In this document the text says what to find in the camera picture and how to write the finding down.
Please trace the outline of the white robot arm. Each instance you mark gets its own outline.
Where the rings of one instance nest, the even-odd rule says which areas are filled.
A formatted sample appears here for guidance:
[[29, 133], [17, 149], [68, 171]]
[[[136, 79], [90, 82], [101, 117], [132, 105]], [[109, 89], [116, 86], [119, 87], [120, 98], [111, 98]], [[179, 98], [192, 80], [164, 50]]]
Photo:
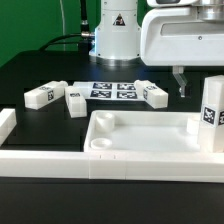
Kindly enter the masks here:
[[224, 0], [147, 0], [151, 10], [137, 22], [138, 0], [101, 0], [94, 62], [109, 66], [142, 60], [170, 66], [186, 95], [186, 66], [224, 66]]

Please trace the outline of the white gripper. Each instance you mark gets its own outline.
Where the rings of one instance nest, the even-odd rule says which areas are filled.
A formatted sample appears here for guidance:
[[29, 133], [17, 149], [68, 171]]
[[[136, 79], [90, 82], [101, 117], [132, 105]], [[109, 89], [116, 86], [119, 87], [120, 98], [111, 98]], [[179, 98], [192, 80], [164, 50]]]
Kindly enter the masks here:
[[173, 66], [186, 96], [183, 66], [224, 65], [224, 0], [147, 0], [140, 57], [148, 66]]

